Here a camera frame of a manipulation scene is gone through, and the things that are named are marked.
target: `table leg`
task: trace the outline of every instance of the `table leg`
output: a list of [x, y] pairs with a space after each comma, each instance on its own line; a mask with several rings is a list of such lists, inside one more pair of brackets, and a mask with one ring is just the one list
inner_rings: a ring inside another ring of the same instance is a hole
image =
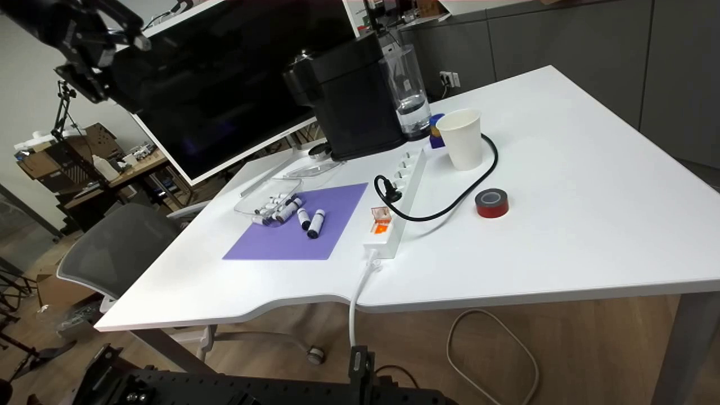
[[153, 346], [158, 352], [176, 361], [186, 373], [215, 373], [209, 365], [199, 357], [189, 352], [181, 345], [168, 337], [163, 330], [132, 330], [141, 341]]
[[720, 320], [720, 293], [681, 294], [653, 405], [689, 403]]

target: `white power strip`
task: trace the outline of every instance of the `white power strip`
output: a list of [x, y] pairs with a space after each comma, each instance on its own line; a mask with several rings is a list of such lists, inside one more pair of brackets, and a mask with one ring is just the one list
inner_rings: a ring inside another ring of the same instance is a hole
[[[424, 168], [424, 150], [407, 150], [398, 158], [398, 161], [391, 166], [388, 177], [393, 187], [403, 193], [401, 201], [393, 202], [401, 212], [407, 212], [411, 206], [414, 193], [421, 185], [421, 175]], [[395, 216], [385, 206], [385, 202], [374, 193], [374, 224], [368, 230], [368, 239], [365, 241], [365, 247], [377, 249], [379, 258], [393, 258], [403, 239], [404, 219]]]

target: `roll of tape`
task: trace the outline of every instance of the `roll of tape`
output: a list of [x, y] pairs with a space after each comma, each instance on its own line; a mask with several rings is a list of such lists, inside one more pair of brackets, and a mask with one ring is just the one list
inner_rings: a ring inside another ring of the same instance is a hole
[[501, 189], [483, 189], [474, 196], [474, 210], [481, 219], [496, 219], [510, 210], [509, 193]]

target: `monitor screen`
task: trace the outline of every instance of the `monitor screen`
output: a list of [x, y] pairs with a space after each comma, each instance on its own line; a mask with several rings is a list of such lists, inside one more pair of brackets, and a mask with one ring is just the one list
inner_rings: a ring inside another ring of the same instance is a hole
[[116, 53], [112, 98], [191, 185], [312, 121], [281, 72], [353, 41], [341, 0], [224, 0]]

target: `purple mat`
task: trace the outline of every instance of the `purple mat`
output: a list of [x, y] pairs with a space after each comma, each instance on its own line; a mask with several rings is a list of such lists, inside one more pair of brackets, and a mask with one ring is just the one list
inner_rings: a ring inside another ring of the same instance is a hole
[[297, 216], [283, 224], [250, 224], [248, 231], [232, 244], [224, 261], [323, 261], [332, 253], [349, 219], [366, 185], [349, 185], [334, 189], [317, 189], [297, 193], [308, 216], [323, 210], [319, 239], [308, 239], [298, 226]]

